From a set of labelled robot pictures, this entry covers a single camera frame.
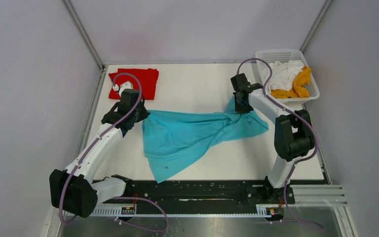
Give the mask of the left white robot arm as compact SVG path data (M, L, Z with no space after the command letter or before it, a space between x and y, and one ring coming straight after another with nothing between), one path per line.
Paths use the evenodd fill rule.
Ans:
M123 178L113 175L97 183L93 180L103 161L126 133L149 115L141 91L123 90L120 101L103 116L95 136L78 157L65 169L55 169L50 174L52 206L60 213L65 211L86 218L96 205L114 197L122 203L129 202L133 190Z

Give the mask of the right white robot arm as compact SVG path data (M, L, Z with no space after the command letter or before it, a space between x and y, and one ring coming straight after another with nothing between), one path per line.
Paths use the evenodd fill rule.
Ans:
M236 112L246 114L257 109L274 124L277 158L259 193L267 202L276 203L287 191L296 165L305 161L309 151L316 147L310 115L306 110L293 111L276 101L261 84L248 82L244 74L236 74L230 82Z

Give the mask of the teal t-shirt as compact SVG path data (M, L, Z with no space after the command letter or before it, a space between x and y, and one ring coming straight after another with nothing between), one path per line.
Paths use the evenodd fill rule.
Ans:
M197 162L217 144L268 130L268 123L256 112L237 113L233 99L222 112L151 110L142 124L144 155L154 179L161 183Z

